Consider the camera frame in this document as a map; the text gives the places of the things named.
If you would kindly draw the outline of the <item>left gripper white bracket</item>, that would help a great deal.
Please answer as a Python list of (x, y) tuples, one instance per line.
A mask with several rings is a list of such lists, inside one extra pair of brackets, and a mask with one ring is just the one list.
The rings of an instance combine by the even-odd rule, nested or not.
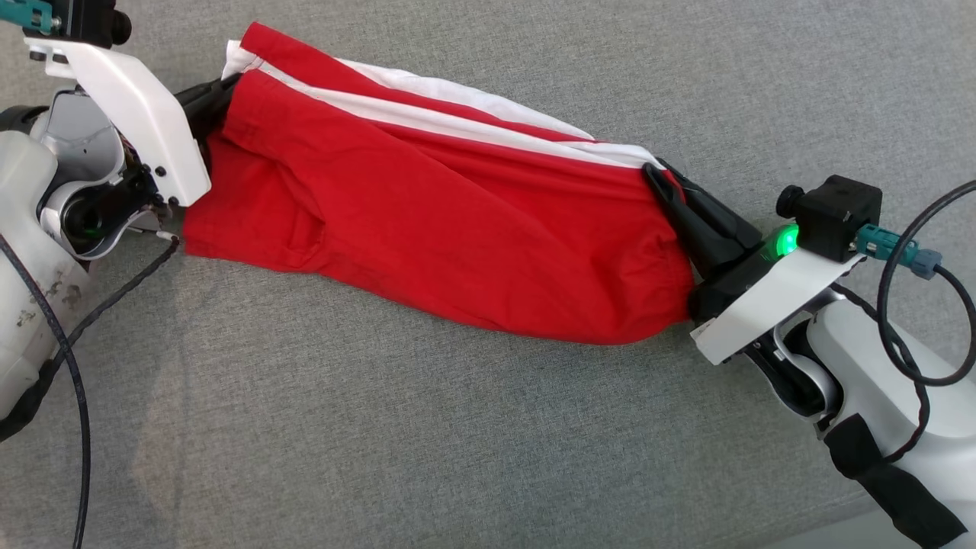
[(189, 206), (210, 190), (199, 146), (226, 117), (240, 73), (178, 91), (175, 96), (135, 56), (87, 43), (29, 38), (45, 53), (49, 76), (69, 78), (125, 136), (142, 163), (166, 173), (156, 187)]

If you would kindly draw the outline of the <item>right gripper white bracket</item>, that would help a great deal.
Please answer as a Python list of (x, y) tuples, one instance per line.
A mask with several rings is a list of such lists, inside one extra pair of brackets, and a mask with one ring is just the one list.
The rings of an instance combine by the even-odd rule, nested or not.
[[(645, 164), (644, 180), (663, 210), (679, 242), (698, 273), (711, 277), (735, 265), (746, 251), (763, 243), (761, 232), (711, 192), (695, 184), (665, 159), (662, 167)], [(850, 272), (865, 255), (855, 253), (843, 263), (820, 257), (798, 246), (794, 223), (770, 234), (760, 249), (771, 259), (770, 271), (718, 315), (692, 333), (698, 351), (711, 364), (720, 364), (790, 319), (837, 279)]]

